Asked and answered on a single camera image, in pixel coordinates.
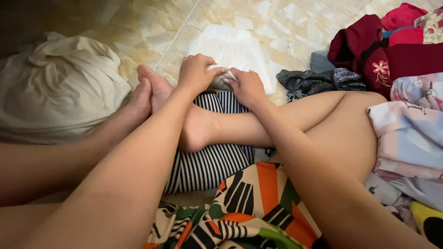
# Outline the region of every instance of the forearm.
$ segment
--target forearm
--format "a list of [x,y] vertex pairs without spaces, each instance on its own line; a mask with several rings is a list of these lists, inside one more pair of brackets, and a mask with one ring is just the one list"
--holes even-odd
[[332,246],[430,246],[387,212],[357,179],[325,161],[318,147],[275,105],[259,103],[251,110],[272,138],[297,193]]
[[150,234],[193,98],[187,91],[174,90],[160,110],[91,171],[26,245],[140,248]]

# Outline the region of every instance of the cream fabric bundle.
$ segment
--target cream fabric bundle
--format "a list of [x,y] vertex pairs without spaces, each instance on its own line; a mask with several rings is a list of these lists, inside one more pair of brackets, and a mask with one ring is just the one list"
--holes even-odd
[[88,133],[131,91],[120,59],[93,39],[47,33],[0,71],[0,137],[57,144]]
[[[208,70],[217,66],[252,70],[260,76],[267,95],[276,92],[277,85],[275,81],[271,81],[266,70],[260,42],[247,30],[210,24],[189,44],[188,55],[196,54],[210,56],[217,62],[218,65],[210,66]],[[210,87],[231,90],[222,81],[223,78],[236,80],[232,73],[227,72],[216,77]]]

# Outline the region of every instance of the white cloth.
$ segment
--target white cloth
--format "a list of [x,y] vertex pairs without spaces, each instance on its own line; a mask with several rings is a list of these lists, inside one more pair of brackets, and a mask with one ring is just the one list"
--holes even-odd
[[[276,93],[277,84],[276,81],[271,81],[266,70],[260,42],[247,30],[210,24],[189,44],[187,55],[196,54],[212,57],[217,66],[235,67],[242,71],[252,70],[260,76],[267,95]],[[222,81],[223,78],[235,79],[230,72],[227,72],[216,77],[210,87],[231,90]]]
[[1,138],[75,140],[118,110],[131,91],[108,46],[81,36],[46,35],[46,42],[7,58],[1,68]]

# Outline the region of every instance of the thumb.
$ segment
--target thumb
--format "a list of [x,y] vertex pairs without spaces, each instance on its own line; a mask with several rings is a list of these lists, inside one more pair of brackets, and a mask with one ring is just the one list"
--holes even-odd
[[237,90],[240,88],[240,84],[238,84],[238,82],[233,79],[223,78],[221,81],[230,86],[232,90],[234,90],[234,92],[237,92]]
[[212,75],[212,77],[215,77],[217,75],[224,74],[227,71],[229,71],[229,69],[227,69],[225,67],[216,67],[216,68],[211,69],[209,71],[209,73]]

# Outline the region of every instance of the tile floor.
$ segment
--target tile floor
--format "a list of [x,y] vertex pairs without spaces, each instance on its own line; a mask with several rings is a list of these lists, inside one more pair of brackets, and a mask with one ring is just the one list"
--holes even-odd
[[[260,40],[271,75],[308,70],[311,52],[329,46],[339,29],[364,14],[384,16],[402,2],[433,10],[441,0],[103,0],[98,6],[64,5],[60,22],[44,26],[109,45],[121,58],[119,72],[132,86],[146,64],[177,83],[189,42],[210,23],[250,30]],[[271,99],[285,103],[279,85]]]

